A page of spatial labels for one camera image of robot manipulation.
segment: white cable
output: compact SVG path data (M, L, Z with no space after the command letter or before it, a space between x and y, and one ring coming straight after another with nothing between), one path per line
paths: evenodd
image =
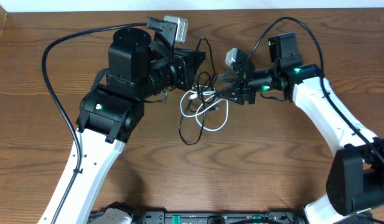
M203 96L209 96L207 99L205 99L206 101L213 98L214 97L214 94L216 92L216 89L214 88L212 91L203 91L202 94ZM210 106L206 107L206 109L204 109L203 111L199 112L199 110L201 109L201 107L203 106L203 103L197 108L196 110L196 113L193 114L193 115L187 115L184 113L184 110L182 109L182 103L185 99L185 97L189 94L189 93L193 93L193 95L197 94L196 91L193 91L193 90L189 90L187 91L183 97L180 99L180 102L179 102L179 108L180 108L180 112L182 113L183 116L185 116L186 118L195 118L196 119L196 122L197 124L201 127L202 124L200 123L199 119L198 119L198 116L204 114L205 112L207 112L211 107L215 106L216 104L220 103L221 101L225 100L225 99L220 99L220 100L217 100L215 102L213 102ZM222 129L224 127L224 125L226 124L226 122L228 121L228 110L229 110L229 102L228 100L225 100L227 102L227 112L226 112L226 117L225 117L225 120L224 122L222 123L222 125L219 127L219 128L216 128L216 129L210 129L210 128L207 128L206 126L203 127L204 130L206 131L218 131L220 129Z
M226 102L227 102L227 115L226 115L225 120L223 121L222 125L221 125L219 128L217 128L217 129L210 129L210 128L207 128L206 126L204 126L204 127L203 127L204 130L206 130L206 131L218 131L219 129L221 129L221 128L224 127L224 125L225 125L225 124L227 123L227 121L228 121L228 111L229 111L229 102L228 102L228 100L226 100ZM202 106L203 106L203 104L201 104L201 105L199 106L199 108L197 108L197 110L196 110L196 114L197 114L197 112L199 112L199 109L200 109ZM199 124L200 127L203 126L203 125L200 123L200 121L199 121L199 119L197 118L197 116L196 116L195 118L196 118L197 124Z
M223 99L221 99L221 100L217 100L217 101L215 101L215 102L212 103L210 106L208 106L206 109L204 109L203 111L201 111L201 112L199 112L199 113L196 113L195 115L187 115L187 114L185 114L184 111L182 110L182 102L184 101L184 98L185 98L186 94L189 93L189 91L185 93L185 95L182 97L182 99L180 99L180 102L179 102L180 112L181 112L182 115L184 115L186 118L194 118L194 117L196 117L196 116L200 116L200 115L204 114L204 112L206 112L207 110L209 110L211 107L215 106L216 104L218 104L219 102L221 102L221 101L223 100ZM211 99L211 98L213 98L213 97L214 97L214 95L211 95L211 96L208 97L206 100L209 100L209 99Z

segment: black cable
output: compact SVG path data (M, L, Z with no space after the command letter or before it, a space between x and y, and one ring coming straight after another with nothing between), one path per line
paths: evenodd
M287 99L280 99L280 98L277 98L275 96L264 96L264 94L262 92L260 92L260 95L264 99L277 100L277 101L280 101L280 102L285 102L287 100Z
M202 101L202 104L203 104L203 110L205 110L205 106L206 104L211 104L215 101L215 97L213 97L210 101L206 101L204 99L204 94L203 92L208 90L209 88L211 88L211 90L214 91L214 87L213 87L213 84L215 83L215 81L217 80L218 78L218 74L217 74L217 71L215 70L215 65L214 65L214 62L213 62L213 55L212 55L212 49L211 49L211 45L210 45L210 42L207 40L207 38L205 37L201 37L199 39L199 42L197 43L197 46L196 46L196 50L199 50L200 48L200 45L201 45L201 41L202 40L205 40L207 45L208 45L208 50L210 51L210 60L211 60L211 66L212 66L212 71L213 71L213 75L211 76L208 72L200 72L198 75L197 75L197 81L194 80L195 84L196 84L196 93L197 93L197 97ZM205 83L203 85L200 84L200 78L202 75L207 75L208 76L208 79L205 81ZM189 100L188 104L187 104L187 107L184 111L184 114L187 114L188 111L191 111L193 112L193 110L190 109L190 106L192 104L192 100ZM178 133L179 133L179 137L180 139L182 140L183 143L185 143L186 145L188 146L191 146L191 145L194 145L194 144L197 144L201 137L202 137L202 133L203 133L203 130L204 130L204 124L205 124L205 119L207 118L207 114L206 112L204 112L204 117L203 117L203 121L202 121L202 126L201 126L201 129L200 129L200 132L199 132L199 137L197 138L197 140L195 142L188 142L182 135L182 122L183 120L185 119L185 116L182 115L180 117L180 121L179 121L179 127L178 127Z
M272 209L269 209L269 210L265 213L265 218L266 218L266 219L269 219L269 213L271 213L271 212L275 212L275 211L283 212L284 215L286 216L287 220L288 220L291 224L294 224L294 222L291 221L291 219L289 218L289 216L287 215L287 213L286 213L284 210L279 209L279 208L272 208Z
M215 70L215 66L214 66L214 60L213 60L213 55L212 55L212 50L211 50L211 44L208 42L207 38L205 37L201 37L199 39L199 42L197 43L197 47L196 47L196 50L199 50L200 48L200 44L202 42L202 40L205 40L205 42L207 43L208 45L208 50L210 51L210 60L211 60L211 67L212 67L212 71L213 71L213 78L215 78L215 75L217 75L217 71Z
M63 118L65 119L65 121L67 123L67 126L70 129L70 132L71 132L71 134L73 136L75 147L77 148L77 164L75 166L73 176L70 179L70 182L68 183L68 186L66 188L65 193L63 194L62 199L60 200L60 203L59 203L59 205L58 205L58 207L56 209L56 212L54 214L54 217L52 218L51 223L55 223L56 222L56 219L57 219L57 217L58 217L58 215L60 213L60 210L62 209L63 204L66 201L67 195L68 195L70 189L72 188L72 185L73 185L73 183L75 181L75 178L76 178L77 174L79 172L81 172L80 171L80 166L81 166L81 161L82 161L82 149L81 149L80 142L78 141L77 134L75 133L74 127L72 125L72 122L71 122L70 118L68 118L67 113L65 112L63 106L60 104L59 99L57 98L57 96L56 96L56 94L54 92L54 89L52 88L52 85L49 82L49 78L48 78L48 74L47 74L47 57L48 57L48 53L57 44L65 41L65 40L74 38L74 37L79 37L79 36L85 35L85 34L92 34L92 33L95 33L95 32L103 32L103 31L108 31L108 30L122 29L122 28L135 27L135 26L145 26L145 25L146 25L146 23L141 22L141 23L120 25L120 26L104 27L104 28L98 28L98 29L92 29L92 30L84 30L84 31L81 31L81 32L77 32L75 34L67 35L65 37L62 37L60 39L57 39L57 40L53 41L50 45L48 45L48 47L44 51L44 54L42 56L42 76L44 77L45 85L47 86L47 89L48 89L52 99L54 100L57 108L59 109L60 113L62 114Z
M155 100L155 101L149 101L149 100L143 100L143 103L163 103L165 101L167 101L167 98L168 98L168 93L166 90L161 90L164 94L164 99L161 99L161 100Z
M279 19L276 19L265 31L264 33L261 35L260 39L257 41L256 45L254 46L254 49L251 51L251 54L249 54L249 56L245 59L245 60L249 60L251 58L251 56L255 53L256 49L258 48L258 46L260 45L260 43L262 42L262 40L264 39L264 37L267 35L267 33L272 29L272 27L274 25L276 25L278 22L282 21L282 20L290 20L290 21L293 21L293 22L296 22L298 23L300 26L302 26L308 33L309 35L311 36L312 40L315 42L316 44L316 48L317 48L317 51L319 53L319 59L321 61L321 75L320 75L320 83L321 83L321 88L322 88L322 91L323 91L323 94L324 96L326 97L327 101L329 102L329 104L333 107L333 109L337 112L337 114L345 121L345 123L348 124L349 128L352 129L354 131L354 133L372 150L372 152L374 153L374 155L376 155L376 157L380 160L380 162L384 165L384 157L381 155L381 153L373 146L372 143L370 143L369 140L367 140L367 138L365 136L363 136L362 133L360 133L360 131L348 120L348 118L338 109L338 107L334 104L334 102L331 100L330 96L329 96L329 93L326 92L325 90L325 86L324 86L324 59L323 59L323 54L322 54L322 50L321 50L321 46L319 44L319 41L316 39L315 35L313 34L312 30L310 30L310 28L305 25L305 23L299 21L298 19L295 19L293 17L281 17Z
M184 111L185 114L186 114L187 111L189 110L191 104L192 104L192 100L189 100L189 102L188 102L188 104L187 104L187 106L186 106L186 109L185 109L185 111ZM197 144L197 143L200 141L200 138L202 137L202 133L203 133L203 129L204 129L205 118L206 118L206 114L204 113L204 118L203 118L203 122L202 122L202 127L201 127L201 129L200 129L199 137L197 138L197 140L196 140L195 142L193 142L193 143L189 143L189 142L183 137L183 135L182 135L182 133L181 133L181 131L180 131L180 129L182 128L182 122L184 121L185 116L182 115L182 116L180 117L178 133L179 133L179 137L180 137L180 139L182 140L183 143L185 143L185 144L188 145L188 146L192 146L192 145L194 145L194 144Z
M378 224L384 224L384 221L377 220L375 218L368 217L366 215L362 215L362 214L359 214L359 213L354 214L354 216L357 217L357 218L363 219L363 220L368 220L370 222L374 222L374 223L378 223Z

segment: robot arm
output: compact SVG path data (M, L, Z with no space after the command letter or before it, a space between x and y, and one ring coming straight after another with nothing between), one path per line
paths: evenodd
M348 219L354 212L362 212L384 204L384 165L373 157L369 147L340 117L324 96L321 85L321 71L314 64L303 64L293 33L269 38L273 68L255 70L249 57L238 49L227 54L225 62L232 70L224 73L220 80L231 85L217 92L240 105L245 101L255 103L256 92L279 90L284 100L294 102L305 112L327 141L335 157L327 179L327 195L309 204L305 209L308 223L328 224ZM237 78L229 78L237 73ZM381 150L384 157L384 139L361 124L332 91L329 82L323 78L325 92L341 110L342 114L358 131ZM372 167L363 170L363 161Z
M106 174L144 115L144 104L152 103L145 98L162 91L166 94L167 88L184 91L192 88L205 52L174 47L176 42L185 42L187 25L187 20L179 17L166 16L164 20L148 17L146 28L156 31L153 40L142 29L124 28L115 32L109 48L109 69L98 73L91 91L80 103L77 119L77 138L82 149L80 170L74 170L77 149L73 144L40 224L85 224ZM103 77L106 85L100 84ZM73 172L78 175L71 182ZM69 183L72 185L66 193Z
M63 205L59 206L77 163L73 145L59 184L39 223L52 223L56 214L56 223L85 224L108 170L144 115L147 102L144 99L168 87L184 91L192 88L194 74L205 59L205 53L174 48L175 42L185 41L187 21L167 16L163 21L148 18L146 27L156 31L153 41L141 29L121 29L114 34L109 49L109 69L97 75L91 92L80 104L77 119L77 136L83 156L80 175ZM326 100L319 84L320 70L314 64L302 64L295 35L269 38L269 49L274 67L261 70L255 70L244 52L232 49L226 60L232 71L219 79L232 84L215 95L243 105L245 101L255 103L257 91L280 90L285 100L294 102L312 119L335 159L326 184L327 195L305 208L307 221L334 223L353 212L384 204L384 167ZM238 73L237 78L227 78L234 72ZM104 76L107 85L99 84ZM324 86L341 112L384 156L384 140L379 140L350 113L326 79ZM370 161L372 168L364 172L362 159ZM123 218L117 223L130 223L129 217Z

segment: black bracket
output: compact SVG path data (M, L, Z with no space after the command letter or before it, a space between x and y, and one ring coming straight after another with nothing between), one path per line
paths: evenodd
M170 63L174 61L174 44L177 34L177 24L148 17L146 28L156 31L154 41L161 42L170 49Z
M384 139L373 146L384 156ZM374 158L370 169L363 169L367 146L337 151L326 183L326 192L334 210L341 215L384 204L384 165Z

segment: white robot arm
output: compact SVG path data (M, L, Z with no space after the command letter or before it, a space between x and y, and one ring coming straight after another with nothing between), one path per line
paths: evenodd
M332 101L343 114L348 117L349 121L351 121L370 142L373 142L373 139L377 137L377 135L367 129L352 115L335 95L326 78L324 79L324 85L326 92L330 93L329 96ZM324 98L319 77L309 78L299 85L295 84L293 102L308 115L316 128L321 132L333 156L335 156L335 153L339 149L343 149L347 144L354 146L365 144L354 131L349 128L338 113L334 111L327 99ZM323 195L316 202L307 205L304 211L309 223L330 224L346 218L334 210L327 194Z
M83 153L81 174L77 175L67 199L59 212L56 223L87 222L93 204L100 191L106 175L125 147L125 143L115 140L113 143L105 141L106 136L86 129L77 136ZM39 224L51 223L59 203L63 198L68 183L73 175L77 163L77 150L75 143L68 158L62 177L56 186L54 195L50 199L47 209L39 220Z

